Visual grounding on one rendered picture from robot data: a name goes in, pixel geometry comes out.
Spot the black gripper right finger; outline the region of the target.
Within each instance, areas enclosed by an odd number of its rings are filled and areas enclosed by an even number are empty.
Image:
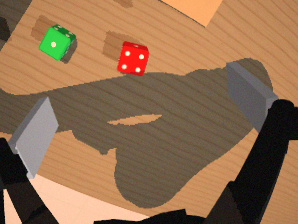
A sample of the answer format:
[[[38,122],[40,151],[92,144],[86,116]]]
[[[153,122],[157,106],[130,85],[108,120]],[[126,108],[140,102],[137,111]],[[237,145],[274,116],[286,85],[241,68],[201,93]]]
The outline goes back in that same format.
[[[236,61],[226,68],[228,95],[258,136],[235,181],[228,182],[202,224],[260,224],[289,140],[298,140],[298,107],[278,99]]]

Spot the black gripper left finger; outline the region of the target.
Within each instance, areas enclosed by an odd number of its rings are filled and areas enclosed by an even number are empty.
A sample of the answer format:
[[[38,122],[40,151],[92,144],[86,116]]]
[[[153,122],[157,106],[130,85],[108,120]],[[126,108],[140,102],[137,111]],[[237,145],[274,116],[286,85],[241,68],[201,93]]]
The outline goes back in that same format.
[[[5,189],[22,224],[59,224],[29,181],[58,126],[47,96],[39,98],[8,142],[0,138],[0,224],[5,224]]]

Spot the red die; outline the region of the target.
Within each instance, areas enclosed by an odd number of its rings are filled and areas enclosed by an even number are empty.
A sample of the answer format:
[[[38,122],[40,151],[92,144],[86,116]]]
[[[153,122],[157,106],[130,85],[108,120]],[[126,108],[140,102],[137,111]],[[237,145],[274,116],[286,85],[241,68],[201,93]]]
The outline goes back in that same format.
[[[149,51],[147,46],[123,42],[117,70],[124,73],[142,76],[145,70]]]

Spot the tan flat mat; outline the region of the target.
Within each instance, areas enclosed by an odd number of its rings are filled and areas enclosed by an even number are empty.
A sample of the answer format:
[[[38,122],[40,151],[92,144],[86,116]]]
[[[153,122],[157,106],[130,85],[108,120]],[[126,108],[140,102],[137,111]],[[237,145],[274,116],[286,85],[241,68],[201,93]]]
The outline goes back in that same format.
[[[222,0],[161,0],[207,26]]]

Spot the green die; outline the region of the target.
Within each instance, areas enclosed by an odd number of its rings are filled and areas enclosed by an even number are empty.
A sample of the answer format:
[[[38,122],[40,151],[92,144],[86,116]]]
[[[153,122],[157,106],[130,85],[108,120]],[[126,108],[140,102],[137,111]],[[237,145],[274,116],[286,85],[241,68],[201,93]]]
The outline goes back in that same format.
[[[75,38],[75,34],[56,24],[48,28],[38,48],[59,61],[65,56]]]

